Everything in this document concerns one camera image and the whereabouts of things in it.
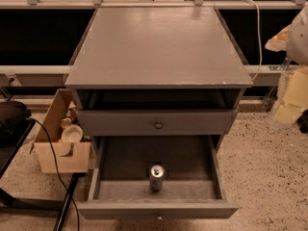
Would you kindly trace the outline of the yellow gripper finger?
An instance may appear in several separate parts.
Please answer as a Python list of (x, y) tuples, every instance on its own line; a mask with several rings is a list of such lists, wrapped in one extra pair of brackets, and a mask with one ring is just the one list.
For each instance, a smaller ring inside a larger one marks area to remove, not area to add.
[(290, 25), (283, 28), (277, 35), (267, 41), (265, 48), (273, 52), (285, 51), (290, 29)]
[(283, 125), (294, 124), (308, 109), (308, 66), (284, 76), (278, 100), (272, 118)]

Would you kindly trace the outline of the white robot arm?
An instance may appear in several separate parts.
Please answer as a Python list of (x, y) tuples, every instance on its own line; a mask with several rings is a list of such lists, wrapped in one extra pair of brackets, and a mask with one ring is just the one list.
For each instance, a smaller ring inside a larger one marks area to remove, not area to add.
[(287, 58), (299, 64), (287, 78), (273, 119), (284, 125), (294, 124), (308, 109), (308, 7), (305, 6), (292, 23), (268, 40), (265, 48), (285, 51)]

